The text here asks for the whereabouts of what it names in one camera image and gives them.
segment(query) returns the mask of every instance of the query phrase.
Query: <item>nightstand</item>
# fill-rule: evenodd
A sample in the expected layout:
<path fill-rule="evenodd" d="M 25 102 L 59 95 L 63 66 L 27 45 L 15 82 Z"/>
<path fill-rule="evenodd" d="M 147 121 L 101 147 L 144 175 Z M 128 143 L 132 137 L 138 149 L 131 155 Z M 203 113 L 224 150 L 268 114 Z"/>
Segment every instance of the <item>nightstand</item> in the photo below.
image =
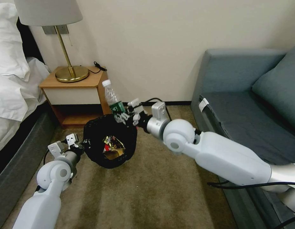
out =
<path fill-rule="evenodd" d="M 106 72 L 90 72 L 82 81 L 62 83 L 55 78 L 55 72 L 60 68 L 56 68 L 39 87 L 63 128 L 83 127 L 89 120 L 111 113 L 102 85 L 108 79 Z M 99 71 L 97 67 L 87 68 Z"/>

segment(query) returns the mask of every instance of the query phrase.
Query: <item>power cord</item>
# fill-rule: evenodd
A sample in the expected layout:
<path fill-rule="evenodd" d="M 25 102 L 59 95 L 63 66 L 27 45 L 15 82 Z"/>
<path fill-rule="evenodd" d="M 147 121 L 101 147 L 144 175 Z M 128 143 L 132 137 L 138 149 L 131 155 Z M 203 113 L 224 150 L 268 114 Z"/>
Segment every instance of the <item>power cord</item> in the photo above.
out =
<path fill-rule="evenodd" d="M 295 182 L 270 182 L 270 183 L 261 183 L 261 184 L 249 184 L 249 185 L 242 185 L 242 186 L 221 186 L 221 183 L 212 183 L 208 182 L 207 185 L 220 188 L 220 189 L 245 189 L 245 188 L 256 188 L 256 187 L 263 187 L 263 186 L 272 186 L 272 185 L 295 185 Z"/>
<path fill-rule="evenodd" d="M 145 105 L 145 103 L 150 102 L 150 101 L 152 101 L 152 100 L 159 100 L 160 102 L 163 102 L 163 101 L 162 101 L 161 99 L 159 99 L 159 98 L 151 98 L 151 99 L 146 100 L 145 102 L 143 102 L 143 106 Z M 169 110 L 167 109 L 166 106 L 165 106 L 165 110 L 166 110 L 166 112 L 167 112 L 167 116 L 169 116 L 170 121 L 172 121 L 171 115 L 170 115 Z"/>
<path fill-rule="evenodd" d="M 100 71 L 107 72 L 107 69 L 106 69 L 106 68 L 103 68 L 98 62 L 94 61 L 93 63 L 94 63 L 94 66 L 95 66 L 95 67 L 99 68 L 99 71 L 94 72 L 94 71 L 92 71 L 92 70 L 90 70 L 90 69 L 88 68 L 89 72 L 92 72 L 93 74 L 97 74 L 97 73 L 99 73 Z"/>
<path fill-rule="evenodd" d="M 49 152 L 50 152 L 49 149 L 47 149 L 45 156 L 43 157 L 43 165 L 46 164 L 46 156 L 48 155 Z"/>
<path fill-rule="evenodd" d="M 250 185 L 242 185 L 242 186 L 222 186 L 222 184 L 227 184 L 229 181 L 224 181 L 220 183 L 214 183 L 214 182 L 208 182 L 207 185 L 214 187 L 214 188 L 219 188 L 219 189 L 246 189 L 246 188 L 255 188 L 255 187 L 263 187 L 263 186 L 272 186 L 272 185 L 295 185 L 295 182 L 270 182 L 270 183 L 261 183 L 261 184 L 250 184 Z M 283 228 L 291 223 L 295 222 L 295 217 L 290 218 L 278 226 L 276 226 L 274 229 L 280 229 Z"/>

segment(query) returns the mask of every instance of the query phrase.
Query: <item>plastic water bottle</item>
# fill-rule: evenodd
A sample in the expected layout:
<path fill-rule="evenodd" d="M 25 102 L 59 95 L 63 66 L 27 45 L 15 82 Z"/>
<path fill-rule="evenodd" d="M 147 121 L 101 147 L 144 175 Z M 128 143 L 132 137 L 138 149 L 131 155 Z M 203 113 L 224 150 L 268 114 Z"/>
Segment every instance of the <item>plastic water bottle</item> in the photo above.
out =
<path fill-rule="evenodd" d="M 105 89 L 105 99 L 106 99 L 112 113 L 115 115 L 116 121 L 121 122 L 121 120 L 118 118 L 117 114 L 121 114 L 121 113 L 126 112 L 122 101 L 120 100 L 119 96 L 113 90 L 110 80 L 104 80 L 102 82 L 102 85 Z"/>

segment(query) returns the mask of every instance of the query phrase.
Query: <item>green bottle label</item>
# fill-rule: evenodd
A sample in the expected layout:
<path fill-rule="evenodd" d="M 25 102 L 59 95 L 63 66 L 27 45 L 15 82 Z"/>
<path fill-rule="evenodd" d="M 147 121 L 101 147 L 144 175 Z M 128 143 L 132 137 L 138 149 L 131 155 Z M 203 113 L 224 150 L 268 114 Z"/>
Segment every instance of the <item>green bottle label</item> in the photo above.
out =
<path fill-rule="evenodd" d="M 117 102 L 117 103 L 115 103 L 115 104 L 112 104 L 112 105 L 110 105 L 109 106 L 110 107 L 110 109 L 112 110 L 112 113 L 125 113 L 126 111 L 125 111 L 125 108 L 124 108 L 124 106 L 123 106 L 123 103 L 122 103 L 122 101 L 120 101 L 120 102 Z"/>

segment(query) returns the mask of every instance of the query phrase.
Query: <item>bottle cap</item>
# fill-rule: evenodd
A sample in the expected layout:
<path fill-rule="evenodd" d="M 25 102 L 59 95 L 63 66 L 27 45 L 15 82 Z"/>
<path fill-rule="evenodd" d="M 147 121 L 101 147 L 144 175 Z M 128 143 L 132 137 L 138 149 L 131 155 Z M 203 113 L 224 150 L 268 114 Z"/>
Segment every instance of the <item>bottle cap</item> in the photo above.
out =
<path fill-rule="evenodd" d="M 104 80 L 104 81 L 102 82 L 103 87 L 108 86 L 108 85 L 110 85 L 110 84 L 111 84 L 110 80 Z"/>

